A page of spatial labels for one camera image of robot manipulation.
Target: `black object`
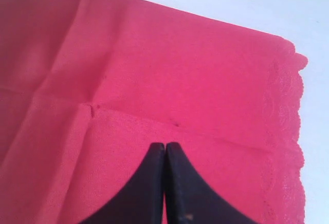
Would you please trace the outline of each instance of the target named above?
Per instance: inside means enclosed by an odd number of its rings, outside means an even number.
[[[163,193],[168,224],[256,223],[218,196],[175,142],[166,154],[163,144],[151,144],[122,190],[82,223],[160,224]]]

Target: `pink napkin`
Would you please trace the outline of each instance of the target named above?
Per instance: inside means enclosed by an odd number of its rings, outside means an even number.
[[[152,142],[261,223],[303,223],[306,58],[141,0],[0,0],[0,222],[77,223]]]

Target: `folded fabric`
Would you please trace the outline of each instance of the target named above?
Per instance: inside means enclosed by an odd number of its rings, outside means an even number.
[[[171,141],[253,220],[303,223],[292,43],[141,0],[0,14],[1,223],[77,223]]]

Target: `red fabric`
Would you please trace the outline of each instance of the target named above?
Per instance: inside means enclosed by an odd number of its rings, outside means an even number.
[[[0,0],[0,222],[76,223],[179,141],[261,223],[303,223],[305,57],[141,0]]]

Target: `white table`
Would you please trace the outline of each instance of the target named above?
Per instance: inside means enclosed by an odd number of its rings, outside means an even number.
[[[305,157],[305,223],[329,223],[329,0],[148,1],[280,35],[308,57],[301,71],[299,139]]]

